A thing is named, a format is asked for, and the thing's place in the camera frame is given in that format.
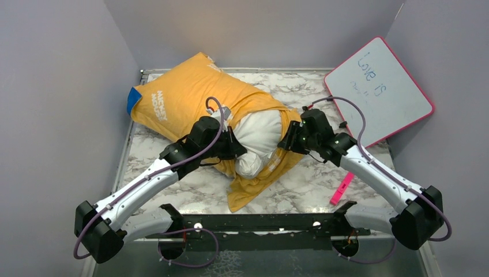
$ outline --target whiteboard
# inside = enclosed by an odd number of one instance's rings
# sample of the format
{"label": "whiteboard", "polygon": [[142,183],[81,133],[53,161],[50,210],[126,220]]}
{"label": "whiteboard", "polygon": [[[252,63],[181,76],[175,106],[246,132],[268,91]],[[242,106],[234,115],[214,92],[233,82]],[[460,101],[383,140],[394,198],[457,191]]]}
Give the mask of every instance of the whiteboard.
{"label": "whiteboard", "polygon": [[[371,146],[429,116],[434,106],[383,38],[367,43],[325,77],[333,96],[354,102],[365,114],[362,144]],[[348,103],[335,100],[350,134],[358,137],[362,118]]]}

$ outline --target blue corner patch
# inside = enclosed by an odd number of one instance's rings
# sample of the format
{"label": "blue corner patch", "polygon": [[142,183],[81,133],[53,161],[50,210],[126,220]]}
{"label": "blue corner patch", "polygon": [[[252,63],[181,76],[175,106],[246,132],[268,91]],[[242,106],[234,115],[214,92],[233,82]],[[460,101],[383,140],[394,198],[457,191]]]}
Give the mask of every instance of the blue corner patch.
{"label": "blue corner patch", "polygon": [[131,111],[133,110],[137,102],[139,102],[141,97],[142,95],[135,88],[131,89],[129,95],[127,96],[127,113],[129,115],[131,115]]}

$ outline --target yellow bag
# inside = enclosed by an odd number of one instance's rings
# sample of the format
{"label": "yellow bag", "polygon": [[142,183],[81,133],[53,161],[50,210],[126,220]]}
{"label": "yellow bag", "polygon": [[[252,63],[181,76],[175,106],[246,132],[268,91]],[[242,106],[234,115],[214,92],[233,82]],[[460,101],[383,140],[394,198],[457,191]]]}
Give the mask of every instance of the yellow bag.
{"label": "yellow bag", "polygon": [[[135,122],[175,142],[190,132],[193,124],[208,115],[205,99],[216,97],[232,113],[228,125],[233,129],[247,114],[279,110],[282,137],[292,120],[300,121],[297,111],[289,110],[269,93],[244,83],[221,70],[208,56],[199,53],[156,80],[134,87],[127,100],[127,112]],[[211,101],[214,110],[217,106]],[[235,212],[265,190],[300,161],[302,155],[278,149],[264,169],[253,179],[235,172],[235,161],[224,160],[215,165],[219,171],[233,176],[228,204]]]}

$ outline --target robotic arm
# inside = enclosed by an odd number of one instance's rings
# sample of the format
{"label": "robotic arm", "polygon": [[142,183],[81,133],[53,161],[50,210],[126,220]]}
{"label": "robotic arm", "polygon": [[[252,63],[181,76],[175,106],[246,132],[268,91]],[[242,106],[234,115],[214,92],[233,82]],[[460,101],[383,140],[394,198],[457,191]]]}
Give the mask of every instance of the robotic arm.
{"label": "robotic arm", "polygon": [[[168,145],[131,183],[94,205],[85,201],[77,207],[75,258],[91,255],[97,263],[103,263],[114,257],[124,243],[182,228],[183,217],[169,204],[150,213],[132,214],[161,190],[199,168],[202,160],[229,160],[246,153],[232,129],[225,127],[229,109],[218,106],[219,111],[200,118],[187,136]],[[331,161],[357,175],[394,209],[348,202],[335,212],[344,221],[341,225],[390,233],[407,248],[419,249],[443,225],[441,193],[432,186],[423,189],[375,161],[348,134],[335,134],[320,110],[303,109],[302,121],[291,122],[278,146],[300,154],[318,152],[324,162]],[[88,255],[77,254],[80,244]]]}

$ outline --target marble table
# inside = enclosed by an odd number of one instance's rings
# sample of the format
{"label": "marble table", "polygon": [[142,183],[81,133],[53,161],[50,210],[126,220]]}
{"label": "marble table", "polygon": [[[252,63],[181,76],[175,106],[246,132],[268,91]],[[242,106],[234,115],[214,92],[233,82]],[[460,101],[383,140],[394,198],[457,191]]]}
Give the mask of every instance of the marble table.
{"label": "marble table", "polygon": [[[328,92],[323,78],[327,72],[232,72],[230,75],[269,92],[289,108],[310,104],[325,97]],[[150,82],[161,74],[150,74]],[[315,105],[326,113],[335,132],[342,122],[337,107],[331,102]],[[160,134],[135,123],[130,138],[127,162],[123,165],[118,188],[141,174],[170,143]],[[385,142],[368,149],[377,159],[393,169],[389,147]],[[363,181],[354,178],[337,206],[331,205],[333,196],[347,172],[332,163],[318,163],[305,156],[299,164],[268,187],[236,214],[286,214],[333,212],[348,200],[373,207],[389,204]],[[182,214],[230,214],[227,189],[231,179],[212,167],[200,168],[176,184],[162,190],[136,213],[152,210],[166,203]]]}

